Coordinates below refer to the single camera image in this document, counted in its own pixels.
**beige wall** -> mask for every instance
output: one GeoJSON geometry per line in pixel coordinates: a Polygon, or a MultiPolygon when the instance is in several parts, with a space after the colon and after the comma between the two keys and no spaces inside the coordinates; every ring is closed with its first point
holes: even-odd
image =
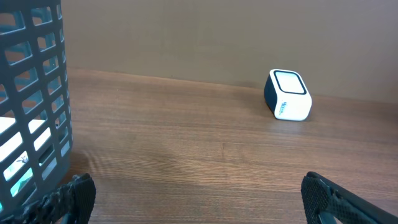
{"type": "Polygon", "coordinates": [[[263,88],[299,72],[311,94],[398,103],[396,0],[64,0],[67,63],[263,88]]]}

